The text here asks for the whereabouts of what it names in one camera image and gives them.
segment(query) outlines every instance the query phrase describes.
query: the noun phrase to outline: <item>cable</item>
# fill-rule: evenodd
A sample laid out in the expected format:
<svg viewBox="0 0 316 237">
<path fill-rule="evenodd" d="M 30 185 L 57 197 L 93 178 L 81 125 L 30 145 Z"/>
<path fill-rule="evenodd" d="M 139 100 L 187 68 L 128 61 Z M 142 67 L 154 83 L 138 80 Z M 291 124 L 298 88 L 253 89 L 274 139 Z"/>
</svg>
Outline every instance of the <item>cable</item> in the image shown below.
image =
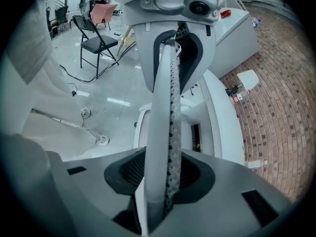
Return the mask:
<svg viewBox="0 0 316 237">
<path fill-rule="evenodd" d="M 73 82 L 68 83 L 68 84 L 73 84 L 76 87 L 76 93 L 78 92 L 77 86 Z"/>
<path fill-rule="evenodd" d="M 129 45 L 128 48 L 121 54 L 121 56 L 119 57 L 119 59 L 118 59 L 116 62 L 114 62 L 113 64 L 107 66 L 101 73 L 98 74 L 98 77 L 100 77 L 101 75 L 103 75 L 103 73 L 104 73 L 107 69 L 113 67 L 117 62 L 119 62 L 120 59 L 121 59 L 129 50 L 131 50 L 135 45 L 136 45 L 135 42 L 133 42 L 131 45 Z M 81 81 L 81 82 L 83 82 L 83 83 L 91 83 L 91 82 L 93 82 L 93 81 L 97 78 L 97 76 L 94 76 L 94 77 L 93 77 L 91 80 L 89 80 L 89 81 L 82 80 L 82 79 L 79 79 L 79 78 L 74 77 L 74 76 L 72 76 L 71 74 L 69 74 L 68 71 L 67 71 L 67 69 L 66 69 L 64 66 L 62 66 L 62 65 L 60 65 L 60 64 L 59 64 L 59 66 L 66 72 L 67 75 L 69 75 L 70 77 L 72 77 L 72 78 L 74 78 L 74 79 L 76 79 L 76 80 L 78 80 L 78 81 Z"/>
</svg>

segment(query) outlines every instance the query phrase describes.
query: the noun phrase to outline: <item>chair seat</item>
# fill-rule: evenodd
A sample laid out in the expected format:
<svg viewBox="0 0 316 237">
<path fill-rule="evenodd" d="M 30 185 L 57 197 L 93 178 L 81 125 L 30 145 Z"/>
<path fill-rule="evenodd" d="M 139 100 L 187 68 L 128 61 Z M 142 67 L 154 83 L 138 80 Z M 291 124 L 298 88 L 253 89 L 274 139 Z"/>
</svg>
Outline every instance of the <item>chair seat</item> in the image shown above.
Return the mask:
<svg viewBox="0 0 316 237">
<path fill-rule="evenodd" d="M 118 44 L 118 41 L 114 38 L 111 38 L 109 36 L 101 35 L 101 38 L 104 40 L 105 44 L 107 45 L 102 46 L 100 51 L 104 51 L 107 48 L 110 48 L 112 46 L 116 46 Z M 94 37 L 92 39 L 88 39 L 84 42 L 81 43 L 81 47 L 88 50 L 91 53 L 98 53 L 99 52 L 99 46 L 100 46 L 100 38 L 99 37 Z"/>
</svg>

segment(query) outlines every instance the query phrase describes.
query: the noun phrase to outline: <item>brick floor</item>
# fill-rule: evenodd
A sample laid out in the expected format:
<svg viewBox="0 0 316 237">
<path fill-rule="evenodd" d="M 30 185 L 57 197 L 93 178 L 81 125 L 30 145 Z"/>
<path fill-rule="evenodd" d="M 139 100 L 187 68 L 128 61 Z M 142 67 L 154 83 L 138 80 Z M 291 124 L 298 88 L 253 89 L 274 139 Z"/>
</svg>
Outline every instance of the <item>brick floor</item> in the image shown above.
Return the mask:
<svg viewBox="0 0 316 237">
<path fill-rule="evenodd" d="M 261 51 L 221 78 L 227 87 L 236 74 L 253 69 L 259 84 L 237 105 L 245 160 L 267 160 L 254 171 L 295 201 L 314 172 L 316 145 L 315 60 L 304 34 L 272 11 L 248 8 L 261 18 L 256 33 Z"/>
</svg>

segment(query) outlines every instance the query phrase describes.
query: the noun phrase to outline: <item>glossy floor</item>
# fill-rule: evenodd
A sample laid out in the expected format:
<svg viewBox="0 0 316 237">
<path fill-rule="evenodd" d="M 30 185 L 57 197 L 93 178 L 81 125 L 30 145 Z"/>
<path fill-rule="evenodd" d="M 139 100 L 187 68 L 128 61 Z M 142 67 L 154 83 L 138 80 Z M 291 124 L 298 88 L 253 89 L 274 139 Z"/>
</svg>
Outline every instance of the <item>glossy floor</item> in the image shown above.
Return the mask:
<svg viewBox="0 0 316 237">
<path fill-rule="evenodd" d="M 127 30 L 121 19 L 122 17 L 113 17 L 111 31 L 103 24 L 98 27 L 101 35 L 118 39 L 118 45 L 111 48 L 111 53 L 115 57 L 121 38 Z M 121 36 L 115 36 L 115 32 L 121 33 Z M 87 35 L 96 36 L 92 32 L 87 32 Z M 58 62 L 65 66 L 71 75 L 90 80 L 96 75 L 96 69 L 85 61 L 82 62 L 82 69 L 80 68 L 80 41 L 81 33 L 73 25 L 71 29 L 65 30 L 53 39 L 55 55 Z M 152 93 L 146 88 L 135 49 L 130 50 L 119 61 L 119 66 L 109 68 L 92 83 L 83 83 L 65 74 L 65 81 L 74 83 L 78 88 L 75 98 L 79 107 L 91 109 L 91 117 L 85 120 L 84 128 L 106 134 L 110 138 L 108 145 L 96 146 L 78 158 L 98 157 L 133 148 L 134 123 L 138 120 L 139 108 L 150 103 L 152 99 Z M 97 54 L 83 50 L 82 56 L 92 64 L 97 62 Z M 99 72 L 112 63 L 113 60 L 107 56 L 100 58 Z"/>
</svg>

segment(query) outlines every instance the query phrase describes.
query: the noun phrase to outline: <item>bottle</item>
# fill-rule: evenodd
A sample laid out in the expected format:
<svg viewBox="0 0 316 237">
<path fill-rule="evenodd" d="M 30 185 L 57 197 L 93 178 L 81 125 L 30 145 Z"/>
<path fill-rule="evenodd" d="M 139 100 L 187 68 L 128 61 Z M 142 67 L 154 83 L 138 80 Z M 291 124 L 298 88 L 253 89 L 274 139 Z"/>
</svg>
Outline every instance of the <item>bottle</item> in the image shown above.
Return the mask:
<svg viewBox="0 0 316 237">
<path fill-rule="evenodd" d="M 235 96 L 233 96 L 231 98 L 232 103 L 238 103 L 240 102 L 242 99 L 244 99 L 245 96 L 249 95 L 251 93 L 251 90 L 244 90 L 238 94 L 236 94 Z"/>
<path fill-rule="evenodd" d="M 255 17 L 252 17 L 251 18 L 251 22 L 252 22 L 252 26 L 253 26 L 253 28 L 256 28 L 259 24 L 260 24 L 260 22 L 261 22 L 261 19 L 260 18 L 255 18 Z"/>
</svg>

